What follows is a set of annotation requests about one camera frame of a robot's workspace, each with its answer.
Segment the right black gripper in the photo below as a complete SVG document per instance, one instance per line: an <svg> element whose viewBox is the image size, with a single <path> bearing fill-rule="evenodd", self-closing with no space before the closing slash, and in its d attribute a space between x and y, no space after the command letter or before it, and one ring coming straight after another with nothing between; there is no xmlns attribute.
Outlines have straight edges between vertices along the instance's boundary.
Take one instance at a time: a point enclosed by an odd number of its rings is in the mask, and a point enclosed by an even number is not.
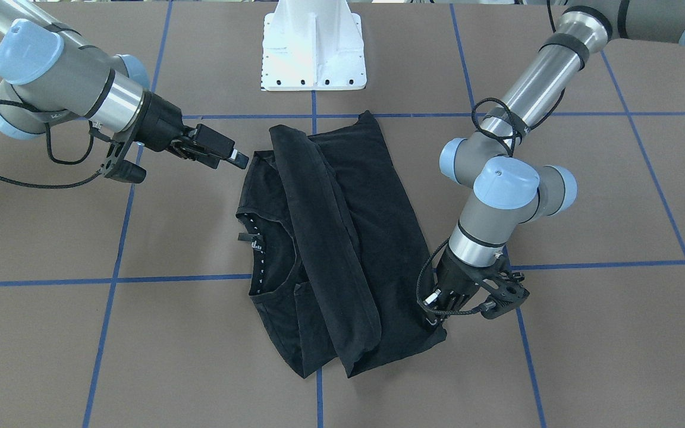
<svg viewBox="0 0 685 428"><path fill-rule="evenodd" d="M198 124L195 129L184 125L178 106L153 92L144 95L136 143L144 144L153 152L165 150L179 158L190 158L212 169L217 169L221 162L240 169L248 166L249 157L234 148L233 140L204 124Z"/></svg>

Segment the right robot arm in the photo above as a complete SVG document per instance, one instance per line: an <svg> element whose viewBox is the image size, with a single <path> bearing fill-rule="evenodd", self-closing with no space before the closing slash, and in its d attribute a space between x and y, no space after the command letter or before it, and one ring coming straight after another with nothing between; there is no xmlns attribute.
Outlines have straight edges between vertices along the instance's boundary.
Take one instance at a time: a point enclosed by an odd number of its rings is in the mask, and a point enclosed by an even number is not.
<svg viewBox="0 0 685 428"><path fill-rule="evenodd" d="M0 108L0 131L35 138L77 117L110 147L100 169L106 178L142 182L144 168L125 159L133 143L217 168L241 169L249 158L228 137L199 124L188 127L178 106L150 90L149 73L130 55L109 56L79 32L28 1L0 1L0 98L34 107Z"/></svg>

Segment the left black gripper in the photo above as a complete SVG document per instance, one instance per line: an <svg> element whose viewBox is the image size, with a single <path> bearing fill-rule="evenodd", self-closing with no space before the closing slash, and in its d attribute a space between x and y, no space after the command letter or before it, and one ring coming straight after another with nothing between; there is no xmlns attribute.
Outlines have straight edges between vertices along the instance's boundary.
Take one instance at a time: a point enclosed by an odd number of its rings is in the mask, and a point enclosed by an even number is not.
<svg viewBox="0 0 685 428"><path fill-rule="evenodd" d="M487 266L473 266L460 260L451 249L441 255L437 267L436 290L422 301L426 320L432 327L443 325L448 315L444 311L460 311L478 292L488 276Z"/></svg>

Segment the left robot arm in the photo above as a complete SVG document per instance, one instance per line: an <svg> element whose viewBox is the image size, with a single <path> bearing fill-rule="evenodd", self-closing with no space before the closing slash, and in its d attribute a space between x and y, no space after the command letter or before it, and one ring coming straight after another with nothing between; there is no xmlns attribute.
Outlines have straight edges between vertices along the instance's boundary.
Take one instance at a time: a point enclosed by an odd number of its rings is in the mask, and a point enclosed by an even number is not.
<svg viewBox="0 0 685 428"><path fill-rule="evenodd" d="M466 138L441 151L441 172L470 188L453 233L438 247L436 284L416 300L433 327L452 315L496 319L529 296L504 253L517 225L568 209L578 194L560 166L533 167L514 152L559 105L568 82L612 40L685 45L685 1L570 1L536 58Z"/></svg>

